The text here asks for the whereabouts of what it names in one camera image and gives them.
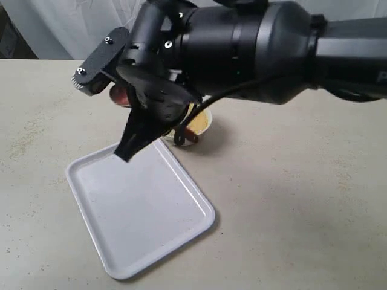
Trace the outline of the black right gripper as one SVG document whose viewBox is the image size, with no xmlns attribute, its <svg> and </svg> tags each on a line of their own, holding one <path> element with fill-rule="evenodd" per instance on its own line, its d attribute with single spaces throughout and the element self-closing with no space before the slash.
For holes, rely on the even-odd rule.
<svg viewBox="0 0 387 290">
<path fill-rule="evenodd" d="M 90 96 L 111 82 L 135 89 L 126 91 L 131 111 L 114 151 L 125 162 L 169 131 L 188 104 L 200 101 L 182 70 L 166 61 L 184 33 L 184 13 L 195 7 L 191 2 L 143 3 L 132 28 L 113 29 L 71 77 L 74 87 Z"/>
</svg>

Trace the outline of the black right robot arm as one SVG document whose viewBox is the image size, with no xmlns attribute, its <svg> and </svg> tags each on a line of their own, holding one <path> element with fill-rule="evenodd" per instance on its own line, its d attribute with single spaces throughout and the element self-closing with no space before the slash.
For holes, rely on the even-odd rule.
<svg viewBox="0 0 387 290">
<path fill-rule="evenodd" d="M 115 154 L 129 161 L 224 98 L 282 105 L 306 89 L 349 102 L 386 98 L 386 19 L 328 21 L 293 1 L 146 1 L 113 29 L 71 81 L 86 95 L 110 83 L 131 111 Z"/>
</svg>

